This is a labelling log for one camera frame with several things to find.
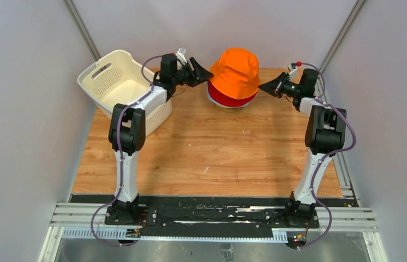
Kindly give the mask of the red bucket hat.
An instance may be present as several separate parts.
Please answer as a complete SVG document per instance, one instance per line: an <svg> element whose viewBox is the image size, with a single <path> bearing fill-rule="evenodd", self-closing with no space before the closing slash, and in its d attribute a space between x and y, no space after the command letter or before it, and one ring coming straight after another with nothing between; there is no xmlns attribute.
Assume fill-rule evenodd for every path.
<svg viewBox="0 0 407 262"><path fill-rule="evenodd" d="M247 102L251 102L255 96L257 95L254 94L251 97L244 98L244 99L235 99L231 98L229 96L226 96L225 94L221 93L219 90L217 90L212 82L210 80L207 81L207 96L210 95L214 100L217 102L227 105L227 106L240 106L243 105Z"/></svg>

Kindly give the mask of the purple bucket hat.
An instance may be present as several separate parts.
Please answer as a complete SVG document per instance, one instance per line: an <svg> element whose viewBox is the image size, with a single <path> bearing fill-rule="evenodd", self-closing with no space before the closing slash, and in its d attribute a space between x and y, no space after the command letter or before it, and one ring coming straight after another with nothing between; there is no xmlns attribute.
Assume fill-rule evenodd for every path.
<svg viewBox="0 0 407 262"><path fill-rule="evenodd" d="M227 105L223 105L223 104L217 102L210 95L208 95L207 98L208 98L209 101L213 102L216 106L219 106L219 107L246 107L246 106L248 106L250 104L250 102L247 102L247 103L245 103L243 105L240 105L240 106L227 106Z"/></svg>

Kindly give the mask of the orange bucket hat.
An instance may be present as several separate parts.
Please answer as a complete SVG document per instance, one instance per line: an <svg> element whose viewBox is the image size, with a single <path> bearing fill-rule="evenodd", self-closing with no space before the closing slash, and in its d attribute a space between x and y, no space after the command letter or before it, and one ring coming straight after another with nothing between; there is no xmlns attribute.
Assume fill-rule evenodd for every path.
<svg viewBox="0 0 407 262"><path fill-rule="evenodd" d="M212 66L209 82L221 94L235 100L248 99L257 94L261 79L259 60L252 52L231 47L223 52Z"/></svg>

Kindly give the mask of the wooden hat stand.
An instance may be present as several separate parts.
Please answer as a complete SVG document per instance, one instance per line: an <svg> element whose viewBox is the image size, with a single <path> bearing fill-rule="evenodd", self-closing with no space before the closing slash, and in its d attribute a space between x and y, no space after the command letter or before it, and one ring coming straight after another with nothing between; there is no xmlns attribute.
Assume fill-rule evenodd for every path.
<svg viewBox="0 0 407 262"><path fill-rule="evenodd" d="M222 110L226 112L238 112L244 109L244 107L222 107Z"/></svg>

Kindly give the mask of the white plastic basket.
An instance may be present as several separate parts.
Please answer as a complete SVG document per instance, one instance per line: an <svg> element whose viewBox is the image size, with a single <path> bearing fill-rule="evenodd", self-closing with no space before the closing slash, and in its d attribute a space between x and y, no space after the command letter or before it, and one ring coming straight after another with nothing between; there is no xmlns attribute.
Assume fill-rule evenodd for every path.
<svg viewBox="0 0 407 262"><path fill-rule="evenodd" d="M131 104L149 91L154 72L143 67L124 50L105 55L77 78L79 86L111 118L113 107Z"/></svg>

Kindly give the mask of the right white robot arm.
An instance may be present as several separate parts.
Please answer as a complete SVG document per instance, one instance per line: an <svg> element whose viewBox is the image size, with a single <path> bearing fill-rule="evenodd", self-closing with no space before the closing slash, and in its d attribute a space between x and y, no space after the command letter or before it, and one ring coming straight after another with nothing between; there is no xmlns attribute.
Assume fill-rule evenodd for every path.
<svg viewBox="0 0 407 262"><path fill-rule="evenodd" d="M343 150L346 136L346 110L326 105L315 95L316 83L321 74L305 69L299 83L290 80L289 73L259 85L259 90L281 98L292 98L295 109L308 118L304 143L307 160L299 184L292 191L281 216L290 227L299 227L314 216L318 203L317 191L333 156Z"/></svg>

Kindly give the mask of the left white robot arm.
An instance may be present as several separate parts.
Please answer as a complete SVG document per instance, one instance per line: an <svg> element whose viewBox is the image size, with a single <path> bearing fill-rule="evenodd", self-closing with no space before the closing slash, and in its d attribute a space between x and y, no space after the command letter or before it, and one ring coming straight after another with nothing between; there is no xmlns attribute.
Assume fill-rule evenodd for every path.
<svg viewBox="0 0 407 262"><path fill-rule="evenodd" d="M160 59L159 71L146 79L149 87L145 94L133 102L113 107L108 139L117 162L117 186L109 213L118 213L125 225L134 225L139 220L136 177L139 152L147 136L146 117L168 102L177 86L195 87L213 77L193 57L180 59L177 54L169 53Z"/></svg>

